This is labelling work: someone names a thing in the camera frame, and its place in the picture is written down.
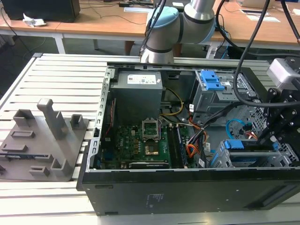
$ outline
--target collaborative robot arm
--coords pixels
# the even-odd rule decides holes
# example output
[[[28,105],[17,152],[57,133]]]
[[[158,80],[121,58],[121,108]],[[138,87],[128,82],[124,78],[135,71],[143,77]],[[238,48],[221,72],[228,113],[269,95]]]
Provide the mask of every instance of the collaborative robot arm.
[[[183,13],[164,7],[145,44],[141,62],[174,63],[172,46],[175,43],[200,43],[214,32],[215,0],[191,0]],[[155,20],[157,12],[148,15]]]

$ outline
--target blue plastic clip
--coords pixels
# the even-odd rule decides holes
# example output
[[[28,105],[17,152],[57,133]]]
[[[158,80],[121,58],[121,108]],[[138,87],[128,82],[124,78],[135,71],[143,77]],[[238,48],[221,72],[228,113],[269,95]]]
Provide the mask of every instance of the blue plastic clip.
[[[206,90],[224,90],[225,87],[221,85],[219,77],[214,71],[201,71],[202,81],[206,84]]]

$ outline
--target black computer case panel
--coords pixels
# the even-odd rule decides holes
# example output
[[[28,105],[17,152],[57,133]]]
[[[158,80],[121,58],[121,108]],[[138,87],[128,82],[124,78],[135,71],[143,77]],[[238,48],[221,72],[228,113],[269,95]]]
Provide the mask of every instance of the black computer case panel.
[[[34,19],[72,23],[79,15],[79,0],[3,0],[11,20],[23,19],[23,13]]]

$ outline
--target black cable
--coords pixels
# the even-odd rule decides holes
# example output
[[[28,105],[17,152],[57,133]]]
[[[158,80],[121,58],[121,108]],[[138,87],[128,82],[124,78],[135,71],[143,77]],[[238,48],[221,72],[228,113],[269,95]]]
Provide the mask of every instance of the black cable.
[[[146,32],[147,32],[147,34],[146,34],[145,39],[144,39],[143,42],[142,42],[142,45],[141,45],[141,48],[140,48],[140,53],[141,53],[141,51],[144,50],[144,47],[145,47],[146,44],[147,44],[147,41],[148,41],[148,39],[149,39],[149,37],[150,37],[150,35],[151,35],[151,32],[152,32],[152,30],[153,30],[153,28],[154,28],[154,26],[155,26],[157,20],[159,19],[160,14],[162,13],[162,11],[163,11],[163,9],[164,9],[164,7],[165,7],[165,2],[166,2],[166,0],[160,0],[158,7],[156,7],[156,8],[154,9],[153,14],[152,14],[151,18],[150,18],[149,21],[148,21],[148,24],[147,24],[147,27],[146,27]]]
[[[249,102],[245,99],[242,98],[242,96],[239,94],[239,90],[238,90],[238,76],[239,76],[239,73],[240,73],[240,69],[242,67],[242,64],[243,64],[243,61],[246,57],[246,54],[247,54],[247,51],[250,49],[251,47],[251,44],[254,40],[254,38],[256,37],[257,35],[257,32],[263,22],[263,18],[267,12],[267,9],[268,9],[268,5],[269,5],[269,2],[270,0],[266,0],[266,3],[262,9],[262,14],[261,16],[259,17],[259,20],[257,22],[257,25],[254,29],[254,32],[250,38],[250,41],[247,45],[247,47],[245,48],[245,51],[243,52],[241,58],[240,58],[240,61],[238,63],[238,67],[236,69],[236,72],[235,72],[235,75],[234,75],[234,78],[233,78],[233,90],[234,90],[234,93],[236,95],[236,97],[238,98],[238,100],[242,103],[244,103],[245,105],[249,105],[249,106],[253,106],[253,107],[262,107],[262,108],[279,108],[279,107],[289,107],[289,106],[299,106],[300,105],[300,101],[297,102],[287,102],[287,103],[284,103],[284,102],[280,102],[280,103],[256,103],[256,102]]]
[[[297,28],[296,28],[296,26],[295,26],[295,24],[294,24],[294,22],[293,22],[293,20],[291,18],[289,10],[286,7],[285,0],[281,0],[281,5],[282,5],[282,9],[283,9],[283,11],[285,13],[285,16],[286,16],[286,18],[287,18],[287,20],[288,20],[288,22],[289,22],[289,24],[291,26],[291,29],[294,32],[295,37],[297,38],[297,42],[298,42],[298,44],[300,44],[300,35],[299,35],[299,33],[297,31]]]
[[[102,19],[103,17],[113,17],[113,16],[115,16],[115,17],[120,17],[120,18],[122,18],[122,19],[124,19],[124,20],[126,20],[126,21],[128,21],[130,23],[134,23],[134,24],[137,24],[137,25],[143,25],[143,24],[145,24],[145,23],[137,23],[137,22],[130,21],[130,20],[128,20],[128,19],[126,19],[126,18],[124,18],[124,17],[122,17],[120,15],[104,15],[104,16],[102,16],[99,12],[97,12],[94,9],[94,8],[112,7],[112,6],[115,6],[115,5],[117,5],[117,4],[114,4],[114,5],[111,5],[111,6],[99,6],[99,7],[90,6],[90,7],[85,7],[85,8],[92,8],[94,10],[94,12],[97,13],[100,16],[100,19]]]
[[[236,108],[237,106],[243,105],[241,102],[234,102],[230,105],[224,107],[223,109],[217,111],[213,115],[211,115],[205,123],[202,125],[202,129],[199,130],[191,139],[189,140],[189,143],[193,144],[197,141],[197,139],[200,137],[201,134],[203,134],[204,129],[208,127],[210,124],[217,121],[217,119],[226,116],[233,108]]]
[[[3,20],[5,21],[5,23],[7,24],[7,26],[9,26],[9,28],[11,29],[11,31],[12,31],[17,37],[19,37],[19,39],[20,39],[20,41],[22,42],[22,44],[24,45],[24,47],[25,47],[25,48],[27,49],[27,51],[29,51],[29,53],[33,56],[32,52],[29,50],[29,48],[27,47],[27,45],[22,41],[21,37],[17,35],[17,33],[12,29],[12,27],[11,27],[11,26],[8,24],[8,22],[6,21],[4,15],[3,15],[3,12],[2,12],[3,9],[4,9],[3,7],[0,9],[0,12],[1,12],[1,15],[2,15]]]
[[[232,42],[225,34],[225,32],[221,29],[220,23],[219,23],[219,15],[220,15],[220,11],[221,8],[224,4],[225,0],[221,0],[217,11],[216,11],[216,25],[217,28],[219,29],[221,35],[225,38],[225,40],[232,45],[232,47],[240,52],[244,52],[244,50],[240,47],[238,47],[234,42]],[[287,57],[287,56],[291,56],[291,57],[300,57],[300,55],[297,54],[288,54],[288,53],[270,53],[270,54],[257,54],[257,53],[251,53],[251,52],[247,52],[247,54],[249,55],[253,55],[253,56],[269,56],[269,57]]]
[[[223,17],[223,15],[222,14],[219,14],[221,17],[222,17],[222,21],[223,21],[223,28],[224,28],[224,30],[225,30],[225,20],[224,20],[224,17]],[[222,42],[222,44],[217,48],[217,50],[216,50],[216,52],[218,52],[219,50],[220,50],[220,48],[222,48],[222,46],[224,45],[224,43],[225,43],[225,41],[226,41],[226,39],[224,38],[224,40],[223,40],[223,42]]]

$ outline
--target aluminum extrusion table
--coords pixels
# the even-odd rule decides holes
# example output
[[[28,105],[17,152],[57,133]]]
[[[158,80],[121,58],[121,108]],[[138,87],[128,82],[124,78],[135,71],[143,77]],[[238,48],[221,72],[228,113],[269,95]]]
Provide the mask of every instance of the aluminum extrusion table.
[[[51,98],[54,110],[64,117],[80,113],[90,120],[70,182],[25,182],[0,180],[0,224],[300,224],[300,194],[269,211],[213,212],[193,214],[160,214],[97,217],[85,192],[76,190],[84,146],[92,135],[107,62],[138,62],[137,57],[43,54],[32,58],[0,100],[0,144],[14,126],[13,115],[19,109],[36,108],[40,98]],[[233,65],[237,60],[176,58],[177,63],[198,65]],[[248,60],[266,87],[274,84],[266,75],[266,61]]]

